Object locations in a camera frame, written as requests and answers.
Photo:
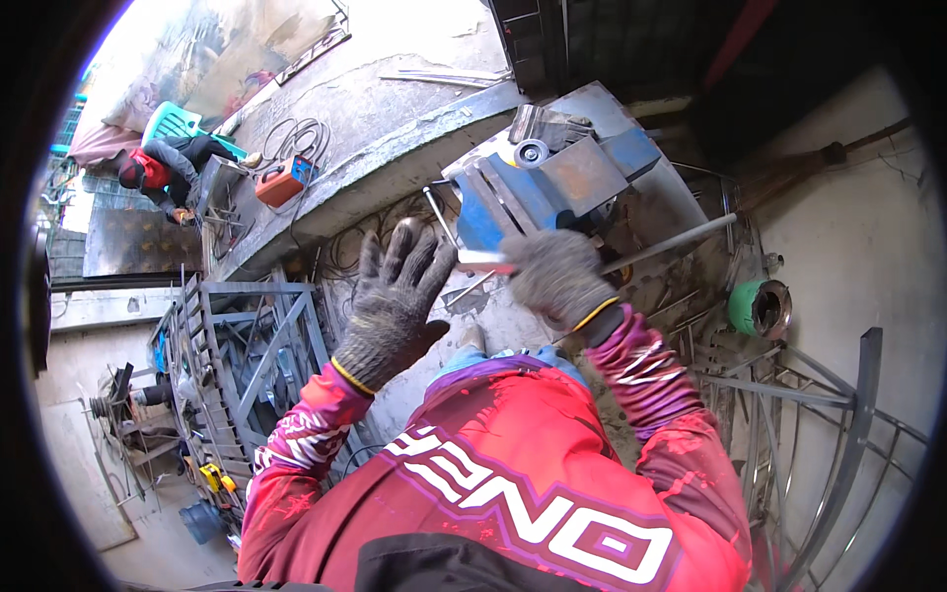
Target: orange welding machine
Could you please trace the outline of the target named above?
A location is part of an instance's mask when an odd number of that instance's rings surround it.
[[[319,168],[299,154],[267,169],[257,179],[257,198],[270,207],[280,207],[319,176]]]

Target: broom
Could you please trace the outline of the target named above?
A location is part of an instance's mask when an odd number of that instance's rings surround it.
[[[883,130],[866,135],[850,144],[832,142],[822,150],[791,154],[767,163],[751,165],[746,173],[737,178],[741,194],[741,209],[751,211],[772,201],[827,167],[844,165],[851,152],[894,135],[910,125],[910,117],[905,117],[894,125],[889,125]]]

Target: blue bench vise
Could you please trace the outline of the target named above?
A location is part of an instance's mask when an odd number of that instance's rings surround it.
[[[527,154],[536,161],[531,168],[511,166],[494,153],[467,163],[454,177],[462,195],[457,233],[467,248],[497,251],[505,236],[567,228],[661,158],[640,128],[600,143],[587,136],[545,159],[538,151]]]

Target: green plastic chair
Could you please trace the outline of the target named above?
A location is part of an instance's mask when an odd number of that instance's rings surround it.
[[[154,110],[152,118],[148,120],[145,126],[145,132],[141,135],[141,145],[144,146],[149,140],[157,137],[197,137],[198,135],[211,135],[215,140],[223,144],[237,156],[238,160],[246,158],[247,151],[238,147],[232,141],[233,138],[227,138],[223,135],[208,134],[201,129],[201,116],[196,113],[186,111],[178,107],[169,100],[158,105]]]

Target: shoe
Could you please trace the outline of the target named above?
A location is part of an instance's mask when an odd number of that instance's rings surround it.
[[[252,152],[250,154],[247,154],[246,158],[244,158],[242,161],[240,161],[237,164],[239,164],[242,167],[246,167],[247,169],[255,169],[256,167],[259,166],[259,161],[261,161],[262,159],[263,159],[262,153]]]
[[[457,342],[458,349],[464,346],[474,346],[480,351],[486,351],[487,340],[483,336],[483,327],[480,327],[476,323],[468,325],[464,333],[460,335],[460,341]]]

